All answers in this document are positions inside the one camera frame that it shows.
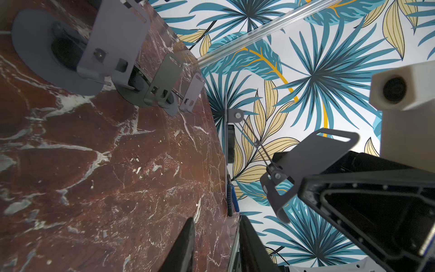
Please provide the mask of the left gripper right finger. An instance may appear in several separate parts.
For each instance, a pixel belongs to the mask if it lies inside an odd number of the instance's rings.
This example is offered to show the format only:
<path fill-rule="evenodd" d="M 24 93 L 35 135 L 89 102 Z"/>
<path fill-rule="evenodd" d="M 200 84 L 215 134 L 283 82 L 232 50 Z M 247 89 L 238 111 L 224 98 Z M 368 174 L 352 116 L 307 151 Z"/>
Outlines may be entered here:
<path fill-rule="evenodd" d="M 239 220 L 239 248 L 242 272 L 279 272 L 266 252 L 247 216 Z"/>

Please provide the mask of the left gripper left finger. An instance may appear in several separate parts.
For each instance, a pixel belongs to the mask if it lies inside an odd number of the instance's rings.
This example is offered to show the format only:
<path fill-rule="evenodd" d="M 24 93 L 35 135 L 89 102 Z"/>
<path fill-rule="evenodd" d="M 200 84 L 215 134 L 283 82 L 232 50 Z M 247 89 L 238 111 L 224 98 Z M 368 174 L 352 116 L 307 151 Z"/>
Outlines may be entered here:
<path fill-rule="evenodd" d="M 192 272 L 195 253 L 194 219 L 188 218 L 158 272 Z"/>

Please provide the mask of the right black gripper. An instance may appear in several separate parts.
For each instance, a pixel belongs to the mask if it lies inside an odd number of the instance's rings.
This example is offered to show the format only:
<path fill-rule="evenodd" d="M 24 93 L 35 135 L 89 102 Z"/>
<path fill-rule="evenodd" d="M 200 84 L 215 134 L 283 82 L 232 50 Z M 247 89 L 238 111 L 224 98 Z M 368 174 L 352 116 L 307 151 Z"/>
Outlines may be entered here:
<path fill-rule="evenodd" d="M 350 151 L 298 196 L 386 271 L 434 271 L 433 172 Z"/>

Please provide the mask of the lavender stand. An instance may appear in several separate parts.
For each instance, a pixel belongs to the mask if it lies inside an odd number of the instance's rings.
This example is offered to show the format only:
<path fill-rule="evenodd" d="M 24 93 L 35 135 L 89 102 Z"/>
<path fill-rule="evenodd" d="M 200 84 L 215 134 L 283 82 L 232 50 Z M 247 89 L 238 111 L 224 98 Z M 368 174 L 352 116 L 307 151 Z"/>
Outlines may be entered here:
<path fill-rule="evenodd" d="M 184 95 L 182 102 L 180 103 L 179 110 L 182 112 L 193 113 L 195 103 L 197 102 L 199 94 L 201 93 L 204 86 L 205 80 L 202 77 L 201 73 L 195 73 L 192 76 L 187 92 Z"/>
<path fill-rule="evenodd" d="M 25 9 L 13 21 L 11 39 L 21 60 L 43 80 L 94 96 L 108 84 L 106 77 L 130 88 L 150 26 L 139 1 L 101 1 L 89 38 L 46 11 Z"/>
<path fill-rule="evenodd" d="M 306 176 L 322 173 L 350 151 L 360 140 L 355 132 L 322 128 L 307 136 L 276 163 L 260 140 L 244 136 L 255 147 L 266 163 L 266 172 L 260 177 L 261 186 L 276 217 L 290 223 L 284 211 L 294 198 Z"/>

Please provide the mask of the dark grey stand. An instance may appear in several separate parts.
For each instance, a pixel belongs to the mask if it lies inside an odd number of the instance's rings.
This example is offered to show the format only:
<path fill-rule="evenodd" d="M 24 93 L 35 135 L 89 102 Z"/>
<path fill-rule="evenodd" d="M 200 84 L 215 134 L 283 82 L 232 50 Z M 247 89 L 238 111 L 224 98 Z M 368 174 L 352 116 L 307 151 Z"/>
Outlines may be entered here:
<path fill-rule="evenodd" d="M 166 114 L 175 116 L 178 104 L 172 89 L 180 78 L 183 62 L 174 53 L 168 53 L 153 79 L 135 65 L 128 84 L 131 88 L 115 85 L 118 93 L 130 104 L 139 108 L 159 106 Z"/>

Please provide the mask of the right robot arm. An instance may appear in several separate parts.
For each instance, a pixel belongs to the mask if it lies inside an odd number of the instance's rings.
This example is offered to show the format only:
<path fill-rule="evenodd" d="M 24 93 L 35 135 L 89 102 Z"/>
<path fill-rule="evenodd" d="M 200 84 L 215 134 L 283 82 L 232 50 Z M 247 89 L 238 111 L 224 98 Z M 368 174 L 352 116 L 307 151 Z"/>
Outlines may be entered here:
<path fill-rule="evenodd" d="M 326 271 L 434 271 L 433 172 L 350 151 L 326 169 L 304 174 L 297 193 L 367 255 Z"/>

